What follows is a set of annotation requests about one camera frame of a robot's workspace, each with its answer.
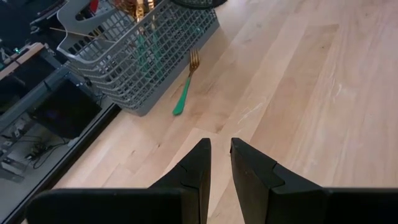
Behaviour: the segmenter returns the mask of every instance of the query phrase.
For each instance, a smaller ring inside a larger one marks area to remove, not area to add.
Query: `electronic equipment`
[[[42,3],[35,0],[35,4],[25,4],[25,6],[30,6],[31,11],[37,11],[37,16],[33,21],[30,22],[30,31],[32,34],[32,39],[35,42],[42,42],[49,45],[50,49],[55,52],[55,58],[60,63],[65,63],[67,58],[56,51],[55,49],[60,44],[60,42],[65,38],[65,33],[52,30],[51,28],[57,28],[64,30],[63,26],[57,19],[57,12],[66,3],[65,0],[46,0],[46,7],[42,6]]]
[[[53,8],[62,4],[65,0],[12,0],[10,2],[17,8],[24,8],[30,12],[34,19],[46,15]]]
[[[73,139],[89,125],[101,107],[69,80],[64,80],[56,90],[31,111],[30,117],[54,134]]]
[[[17,9],[0,1],[0,39],[4,46],[9,49],[25,46],[26,40],[30,38],[29,22],[25,17],[28,15],[23,8]]]
[[[56,68],[36,54],[22,66],[17,67],[12,74],[2,78],[0,80],[0,115],[14,106],[55,70]]]
[[[246,224],[396,222],[398,189],[320,187],[238,138],[231,161]]]
[[[29,224],[205,224],[210,197],[211,145],[202,139],[148,189],[58,189],[27,207]]]

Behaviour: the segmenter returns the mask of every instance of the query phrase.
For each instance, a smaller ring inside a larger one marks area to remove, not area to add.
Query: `gold utensil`
[[[153,10],[155,8],[154,0],[148,0],[148,8],[149,8],[149,11],[151,11],[151,10]],[[155,22],[155,16],[152,16],[152,25],[151,25],[151,27],[152,27],[153,30],[155,29],[154,22]]]
[[[144,4],[138,4],[136,9],[137,22],[144,18]]]
[[[122,12],[136,18],[136,0],[113,0],[111,4]]]
[[[194,71],[199,67],[200,64],[200,58],[199,58],[199,50],[198,49],[191,49],[191,59],[190,59],[190,66],[189,66],[189,75],[187,78],[187,82],[185,83],[185,87],[182,91],[181,98],[179,99],[177,105],[175,106],[173,110],[173,115],[180,115],[182,111],[184,110],[185,106],[185,100],[187,99],[187,93],[188,93],[188,88],[189,84],[191,82],[191,77],[194,73]]]

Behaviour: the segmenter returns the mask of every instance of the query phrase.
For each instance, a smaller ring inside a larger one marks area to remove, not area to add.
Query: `metal rod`
[[[93,35],[80,34],[80,33],[77,33],[77,32],[67,31],[67,30],[63,30],[63,29],[57,29],[57,28],[53,28],[53,27],[50,27],[50,29],[61,31],[61,32],[66,32],[67,34],[75,34],[75,35],[79,35],[79,36],[82,36],[82,37],[90,37],[90,38],[94,38],[94,39],[101,39],[103,41],[110,42],[110,43],[116,43],[116,41],[107,40],[107,39],[104,39],[102,37],[96,37],[96,36],[93,36]]]

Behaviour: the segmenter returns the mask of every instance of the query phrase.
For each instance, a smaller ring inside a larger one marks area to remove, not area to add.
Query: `gray utensil basket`
[[[78,21],[89,1],[69,0],[59,10],[68,33],[57,50],[116,104],[139,116],[187,66],[189,50],[202,47],[219,26],[213,9],[186,9],[169,0],[139,22],[102,0],[93,17]]]

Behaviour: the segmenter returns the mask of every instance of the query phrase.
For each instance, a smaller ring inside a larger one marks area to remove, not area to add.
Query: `basket handle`
[[[105,22],[117,9],[112,8],[100,15],[78,21],[76,15],[89,5],[90,0],[69,0],[57,12],[57,18],[66,31],[87,34]]]

